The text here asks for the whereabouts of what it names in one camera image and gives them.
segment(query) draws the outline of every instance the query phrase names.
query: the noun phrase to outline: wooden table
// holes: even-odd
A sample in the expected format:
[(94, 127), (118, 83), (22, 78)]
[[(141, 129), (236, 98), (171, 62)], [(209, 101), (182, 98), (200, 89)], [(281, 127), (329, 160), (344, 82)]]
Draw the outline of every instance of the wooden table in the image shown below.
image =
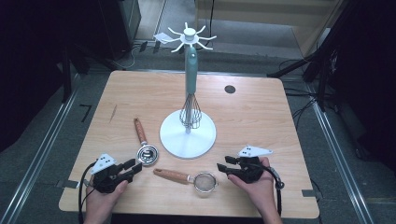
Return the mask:
[[(116, 71), (110, 75), (69, 179), (80, 180), (86, 167), (102, 153), (115, 158), (117, 164), (135, 158), (140, 142), (134, 118), (140, 118), (148, 143), (159, 149), (160, 157), (134, 177), (115, 213), (259, 217), (245, 192), (217, 168), (217, 163), (233, 167), (225, 163), (224, 157), (236, 157), (249, 144), (274, 151), (268, 156), (271, 166), (286, 185), (282, 189), (282, 217), (317, 217), (316, 198), (303, 196), (304, 190), (313, 189), (282, 82), (213, 75), (199, 75), (197, 79), (195, 97), (217, 130), (216, 142), (205, 155), (194, 160), (178, 159), (166, 151), (160, 140), (163, 120), (184, 104), (183, 74)], [(236, 92), (227, 93), (224, 88), (228, 85), (234, 86)], [(209, 171), (219, 185), (209, 197), (200, 198), (193, 185), (158, 177), (153, 174), (154, 168), (190, 175)], [(77, 211), (77, 198), (77, 189), (65, 189), (60, 208)]]

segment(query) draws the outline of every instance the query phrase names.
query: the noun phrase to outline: metal tea strainer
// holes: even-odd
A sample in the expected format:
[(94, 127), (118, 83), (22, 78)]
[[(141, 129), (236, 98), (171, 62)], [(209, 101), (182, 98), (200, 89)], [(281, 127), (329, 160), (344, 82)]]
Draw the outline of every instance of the metal tea strainer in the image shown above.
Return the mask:
[(195, 177), (183, 174), (177, 171), (164, 170), (164, 169), (154, 169), (154, 174), (164, 177), (166, 179), (174, 180), (182, 184), (192, 183), (199, 192), (209, 193), (211, 192), (219, 183), (216, 178), (209, 172), (201, 172)]

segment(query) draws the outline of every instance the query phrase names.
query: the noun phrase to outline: human hand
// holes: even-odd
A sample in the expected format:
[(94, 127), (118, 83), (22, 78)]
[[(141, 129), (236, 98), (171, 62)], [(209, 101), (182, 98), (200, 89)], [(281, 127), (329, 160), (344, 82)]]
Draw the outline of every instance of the human hand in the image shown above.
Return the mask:
[[(260, 162), (266, 167), (270, 166), (270, 162), (266, 157), (261, 157)], [(262, 215), (264, 223), (282, 223), (276, 211), (274, 179), (270, 173), (264, 171), (260, 179), (251, 184), (245, 183), (236, 175), (228, 175), (228, 178), (247, 193), (250, 200)]]
[(117, 185), (114, 192), (112, 193), (101, 193), (97, 190), (93, 190), (90, 184), (86, 189), (87, 197), (86, 205), (86, 216), (84, 224), (99, 224), (104, 223), (107, 218), (111, 215), (114, 206), (121, 194), (126, 190), (128, 181), (124, 180)]

